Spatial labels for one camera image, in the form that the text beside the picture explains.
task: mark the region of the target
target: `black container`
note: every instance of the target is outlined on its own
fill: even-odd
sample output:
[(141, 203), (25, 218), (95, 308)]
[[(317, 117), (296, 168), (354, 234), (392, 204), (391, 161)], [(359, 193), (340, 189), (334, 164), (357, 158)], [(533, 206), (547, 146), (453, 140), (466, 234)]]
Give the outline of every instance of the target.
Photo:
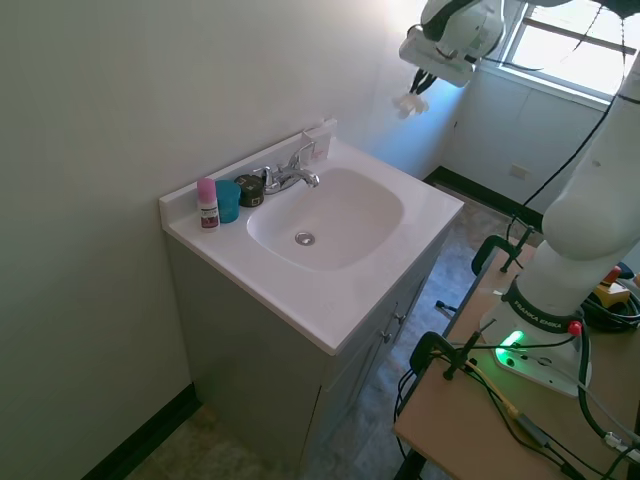
[(240, 205), (253, 208), (264, 202), (264, 182), (256, 175), (240, 175), (234, 180), (240, 185)]

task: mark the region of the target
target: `window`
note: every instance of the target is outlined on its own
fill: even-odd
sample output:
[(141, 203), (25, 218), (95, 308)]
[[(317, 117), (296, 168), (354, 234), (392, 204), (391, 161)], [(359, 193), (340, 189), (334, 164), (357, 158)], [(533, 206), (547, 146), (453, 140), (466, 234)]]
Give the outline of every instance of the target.
[(526, 73), (610, 99), (622, 80), (622, 52), (626, 74), (638, 48), (640, 14), (625, 19), (623, 41), (618, 15), (599, 3), (573, 0), (553, 8), (525, 6), (504, 61), (540, 68)]

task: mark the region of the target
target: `cabinet door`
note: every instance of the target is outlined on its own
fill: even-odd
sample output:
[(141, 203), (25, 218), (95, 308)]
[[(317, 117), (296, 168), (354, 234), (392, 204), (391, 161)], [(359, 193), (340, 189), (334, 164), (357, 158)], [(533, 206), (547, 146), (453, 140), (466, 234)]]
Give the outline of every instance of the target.
[(367, 382), (378, 371), (378, 368), (387, 357), (389, 352), (391, 352), (396, 342), (400, 338), (400, 335), (402, 335), (402, 332), (404, 331), (404, 328), (410, 319), (413, 307), (420, 298), (420, 294), (422, 293), (422, 289), (424, 288), (425, 283), (427, 283), (427, 279), (429, 278), (429, 274), (431, 273), (431, 269), (433, 268), (436, 259), (437, 256), (434, 255), (429, 263), (425, 266), (426, 276), (422, 280), (414, 283), (413, 285), (410, 285), (404, 290), (400, 288), (396, 292), (396, 301), (394, 304), (394, 308), (392, 309), (392, 312), (388, 317), (386, 327), (384, 328), (384, 330), (380, 330), (379, 332), (380, 340), (382, 343), (380, 345), (380, 348), (378, 348), (378, 351), (376, 352), (376, 356), (371, 362), (371, 368), (368, 374), (369, 376), (366, 379)]
[(315, 451), (318, 444), (329, 436), (358, 398), (381, 343), (379, 333), (375, 332), (353, 356), (336, 381), (329, 388), (320, 389), (310, 430), (311, 445), (308, 446), (307, 453)]

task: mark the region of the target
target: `chrome faucet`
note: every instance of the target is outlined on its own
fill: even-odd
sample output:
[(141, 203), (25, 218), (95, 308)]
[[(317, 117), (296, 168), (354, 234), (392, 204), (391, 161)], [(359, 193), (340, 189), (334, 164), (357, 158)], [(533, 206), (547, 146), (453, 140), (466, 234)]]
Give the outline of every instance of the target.
[(309, 187), (317, 187), (318, 183), (320, 183), (318, 176), (309, 170), (300, 168), (300, 155), (302, 152), (308, 148), (313, 149), (315, 146), (316, 142), (309, 142), (304, 147), (296, 150), (289, 159), (289, 163), (284, 166), (278, 165), (275, 172), (268, 166), (254, 170), (255, 173), (262, 174), (265, 195), (273, 195), (286, 190), (298, 183), (299, 180), (304, 180)]

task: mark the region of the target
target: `black baseboard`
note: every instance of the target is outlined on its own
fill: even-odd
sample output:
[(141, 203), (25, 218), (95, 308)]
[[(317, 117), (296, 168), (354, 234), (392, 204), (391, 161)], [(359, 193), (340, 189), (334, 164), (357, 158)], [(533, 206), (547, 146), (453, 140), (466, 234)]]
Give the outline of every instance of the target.
[(122, 480), (200, 407), (190, 384), (96, 465), (83, 480)]
[(511, 216), (517, 212), (522, 221), (532, 225), (539, 232), (542, 231), (541, 213), (531, 210), (528, 207), (523, 207), (518, 202), (494, 192), (473, 180), (469, 180), (462, 175), (452, 172), (447, 168), (436, 168), (424, 179), (424, 182), (429, 185), (441, 185), (505, 215)]

